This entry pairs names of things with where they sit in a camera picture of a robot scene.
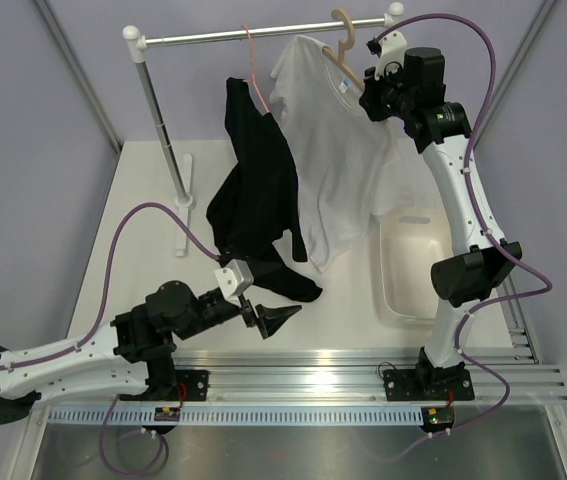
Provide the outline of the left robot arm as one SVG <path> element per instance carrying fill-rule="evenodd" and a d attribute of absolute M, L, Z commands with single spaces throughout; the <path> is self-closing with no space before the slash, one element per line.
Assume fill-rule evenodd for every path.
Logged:
<path fill-rule="evenodd" d="M 268 339 L 300 309 L 267 308 L 245 298 L 230 302 L 220 289 L 197 296 L 185 283 L 170 281 L 85 336 L 20 351 L 0 346 L 0 425 L 72 398 L 199 401 L 193 375 L 174 364 L 177 341 L 236 317 Z"/>

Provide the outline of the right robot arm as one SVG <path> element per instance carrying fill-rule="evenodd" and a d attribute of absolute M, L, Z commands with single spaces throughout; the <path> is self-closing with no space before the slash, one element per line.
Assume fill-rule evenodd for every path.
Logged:
<path fill-rule="evenodd" d="M 400 59 L 380 55 L 364 73 L 359 100 L 372 121 L 402 121 L 434 176 L 451 230 L 452 256 L 430 269 L 439 298 L 432 333 L 413 368 L 384 371 L 390 402 L 474 399 L 464 356 L 467 328 L 479 303 L 522 257 L 520 244 L 508 242 L 492 217 L 473 160 L 470 123 L 463 106 L 445 98 L 444 69 L 437 48 L 410 48 Z"/>

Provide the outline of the beige wooden hanger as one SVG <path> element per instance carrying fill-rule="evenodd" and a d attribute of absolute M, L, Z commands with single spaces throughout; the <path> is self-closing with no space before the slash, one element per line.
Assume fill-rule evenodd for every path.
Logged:
<path fill-rule="evenodd" d="M 340 22 L 346 31 L 346 37 L 338 42 L 337 51 L 334 52 L 329 46 L 322 47 L 322 54 L 334 64 L 357 89 L 363 93 L 365 85 L 357 73 L 347 64 L 346 54 L 355 45 L 355 27 L 351 17 L 342 8 L 335 8 L 331 12 L 331 18 Z"/>

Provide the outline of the white t shirt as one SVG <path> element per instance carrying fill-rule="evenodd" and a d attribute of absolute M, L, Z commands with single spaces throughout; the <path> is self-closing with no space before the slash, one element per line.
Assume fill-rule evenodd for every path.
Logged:
<path fill-rule="evenodd" d="M 319 271 L 367 234 L 372 217 L 413 200 L 390 124 L 368 119 L 360 90 L 324 47 L 295 37 L 271 73 L 270 95 L 281 108 L 279 125 L 299 181 L 302 236 Z"/>

